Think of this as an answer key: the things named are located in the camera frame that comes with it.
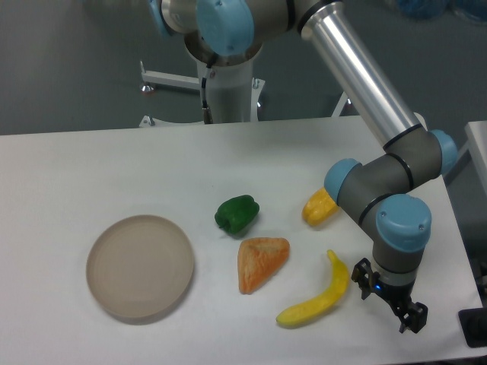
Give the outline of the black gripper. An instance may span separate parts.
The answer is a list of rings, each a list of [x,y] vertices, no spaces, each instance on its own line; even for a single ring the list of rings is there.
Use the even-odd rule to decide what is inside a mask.
[[[366,300],[373,292],[388,302],[393,314],[400,320],[399,332],[419,333],[426,325],[428,307],[413,302],[412,277],[389,271],[372,270],[368,259],[361,259],[353,268],[351,279],[361,290],[361,299]]]

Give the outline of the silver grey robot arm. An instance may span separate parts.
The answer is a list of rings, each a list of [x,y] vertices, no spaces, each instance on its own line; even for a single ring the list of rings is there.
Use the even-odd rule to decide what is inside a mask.
[[[402,330],[419,332],[428,309],[411,293],[431,235],[431,212],[413,189],[451,170],[457,147],[428,131],[399,97],[346,20],[341,1],[150,1],[158,31],[183,35],[198,62],[197,90],[206,124],[248,122],[252,81],[235,70],[250,67],[262,44],[296,30],[318,51],[384,155],[367,164],[335,163],[324,186],[332,200],[372,239],[370,259],[352,270],[361,295],[386,302]]]

